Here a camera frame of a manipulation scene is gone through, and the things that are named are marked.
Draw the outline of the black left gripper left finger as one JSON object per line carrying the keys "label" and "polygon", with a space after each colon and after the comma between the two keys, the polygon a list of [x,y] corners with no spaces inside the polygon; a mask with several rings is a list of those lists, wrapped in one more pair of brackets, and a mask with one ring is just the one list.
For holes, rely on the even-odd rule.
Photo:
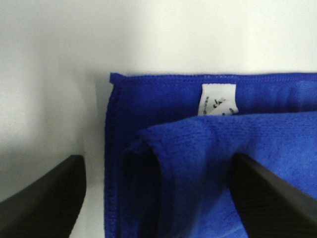
{"label": "black left gripper left finger", "polygon": [[0,203],[2,238],[68,238],[86,194],[84,157],[71,155]]}

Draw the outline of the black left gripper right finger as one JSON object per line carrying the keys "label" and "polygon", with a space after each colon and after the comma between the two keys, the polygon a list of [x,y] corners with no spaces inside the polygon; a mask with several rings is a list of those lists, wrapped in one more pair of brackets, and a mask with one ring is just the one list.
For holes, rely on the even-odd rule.
{"label": "black left gripper right finger", "polygon": [[248,237],[317,236],[317,200],[253,158],[232,157],[229,188]]}

